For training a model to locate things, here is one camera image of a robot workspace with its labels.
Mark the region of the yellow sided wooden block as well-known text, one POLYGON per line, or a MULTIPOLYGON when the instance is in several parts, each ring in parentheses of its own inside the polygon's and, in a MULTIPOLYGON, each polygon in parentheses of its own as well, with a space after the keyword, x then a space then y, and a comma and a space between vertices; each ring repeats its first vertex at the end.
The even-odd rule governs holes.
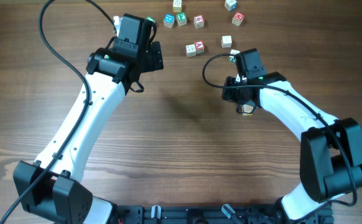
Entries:
POLYGON ((250 115, 253 115, 254 112, 255 112, 255 107, 254 106, 251 106, 251 105, 242 105, 241 106, 241 111, 242 111, 242 115, 243 116, 250 116, 250 115))

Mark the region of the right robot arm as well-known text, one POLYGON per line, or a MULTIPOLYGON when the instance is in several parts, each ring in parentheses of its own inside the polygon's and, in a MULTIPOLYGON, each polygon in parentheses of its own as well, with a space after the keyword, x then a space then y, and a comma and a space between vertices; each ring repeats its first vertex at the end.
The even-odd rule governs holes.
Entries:
POLYGON ((222 98, 239 114, 270 112, 297 137, 300 184, 273 204, 250 205, 242 215, 225 204, 222 213, 235 223, 332 223, 331 205, 354 206, 362 187, 359 123, 320 110, 280 73, 267 73, 257 49, 228 56, 238 74, 226 78, 222 98))

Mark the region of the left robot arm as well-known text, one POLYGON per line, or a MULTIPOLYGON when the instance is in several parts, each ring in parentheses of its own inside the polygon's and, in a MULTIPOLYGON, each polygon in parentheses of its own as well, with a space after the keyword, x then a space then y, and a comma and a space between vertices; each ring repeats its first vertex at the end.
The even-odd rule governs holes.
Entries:
POLYGON ((21 161, 13 179, 17 203, 54 223, 117 223, 116 204, 82 186, 86 162, 114 109, 142 73, 163 69, 156 24, 125 14, 114 20, 116 36, 93 52, 82 88, 60 129, 33 163, 21 161))

